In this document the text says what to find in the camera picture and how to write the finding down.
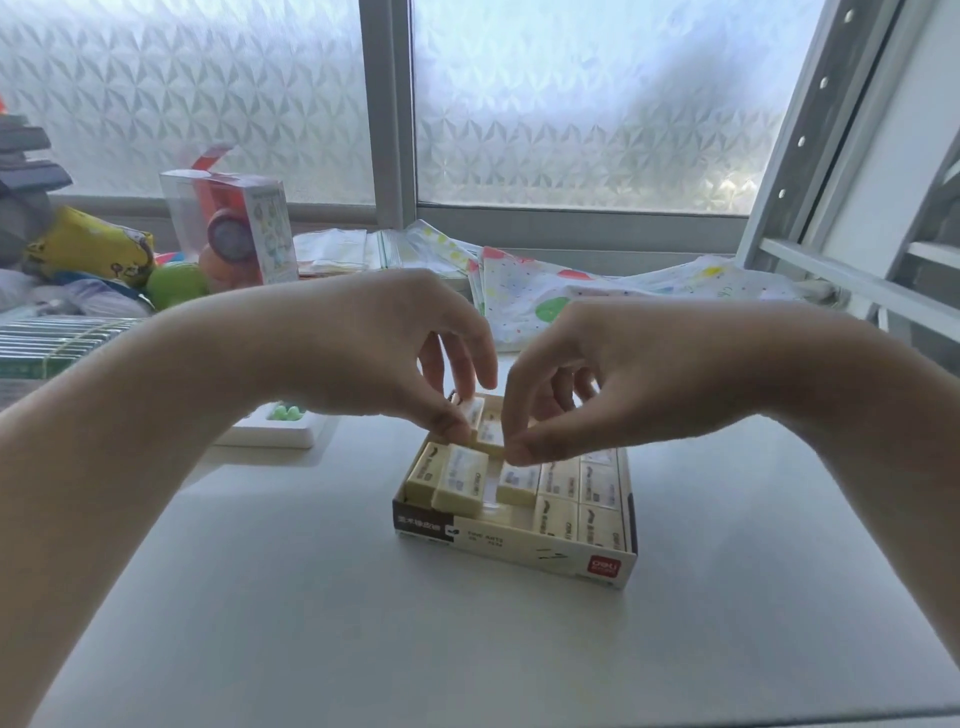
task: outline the hand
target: hand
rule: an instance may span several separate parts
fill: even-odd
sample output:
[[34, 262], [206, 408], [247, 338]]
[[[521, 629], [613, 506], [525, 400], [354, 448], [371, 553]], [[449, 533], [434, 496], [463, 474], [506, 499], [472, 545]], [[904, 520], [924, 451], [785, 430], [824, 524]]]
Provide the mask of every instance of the hand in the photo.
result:
[[[527, 465], [692, 437], [768, 411], [799, 391], [804, 342], [845, 326], [846, 317], [806, 303], [571, 303], [507, 377], [507, 459]], [[528, 429], [531, 415], [544, 422]]]
[[263, 397], [317, 412], [400, 417], [466, 443], [469, 425], [444, 396], [441, 344], [462, 398], [476, 380], [496, 386], [487, 321], [426, 271], [267, 285], [178, 310], [224, 338]]

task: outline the white foam tray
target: white foam tray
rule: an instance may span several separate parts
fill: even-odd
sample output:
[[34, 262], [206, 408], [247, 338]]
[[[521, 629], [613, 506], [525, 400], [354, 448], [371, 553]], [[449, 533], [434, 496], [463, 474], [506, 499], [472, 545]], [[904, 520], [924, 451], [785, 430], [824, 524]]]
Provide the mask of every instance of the white foam tray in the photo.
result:
[[306, 412], [296, 422], [270, 420], [277, 402], [264, 404], [227, 430], [216, 445], [237, 448], [298, 448], [310, 449], [327, 421], [326, 415]]

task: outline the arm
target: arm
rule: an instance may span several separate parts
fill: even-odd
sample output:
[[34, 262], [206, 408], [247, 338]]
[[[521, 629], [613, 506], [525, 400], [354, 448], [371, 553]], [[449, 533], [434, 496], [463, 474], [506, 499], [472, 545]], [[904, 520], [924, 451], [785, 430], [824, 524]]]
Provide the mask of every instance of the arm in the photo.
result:
[[0, 414], [0, 725], [27, 723], [183, 479], [258, 404], [465, 442], [442, 341], [462, 395], [495, 386], [486, 322], [435, 277], [264, 286], [158, 315]]
[[572, 304], [517, 359], [503, 419], [528, 464], [753, 414], [818, 452], [960, 663], [960, 382], [875, 328], [808, 304]]

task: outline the green dot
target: green dot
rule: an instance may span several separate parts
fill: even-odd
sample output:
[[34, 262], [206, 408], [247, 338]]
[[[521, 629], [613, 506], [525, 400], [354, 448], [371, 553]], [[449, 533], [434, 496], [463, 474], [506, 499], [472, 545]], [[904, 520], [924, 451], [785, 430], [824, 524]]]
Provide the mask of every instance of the green dot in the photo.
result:
[[560, 315], [560, 312], [564, 310], [564, 306], [568, 303], [570, 303], [569, 298], [566, 296], [560, 296], [556, 299], [544, 301], [537, 306], [537, 308], [534, 310], [534, 313], [537, 314], [538, 319], [549, 324]]

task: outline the red deli logo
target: red deli logo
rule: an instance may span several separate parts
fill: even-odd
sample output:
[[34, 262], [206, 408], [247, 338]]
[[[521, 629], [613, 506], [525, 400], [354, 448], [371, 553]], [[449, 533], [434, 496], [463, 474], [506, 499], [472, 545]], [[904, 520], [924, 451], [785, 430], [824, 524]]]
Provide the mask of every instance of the red deli logo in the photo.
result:
[[620, 561], [619, 559], [611, 559], [606, 556], [590, 556], [587, 571], [595, 573], [598, 576], [607, 576], [610, 579], [615, 579], [620, 573]]

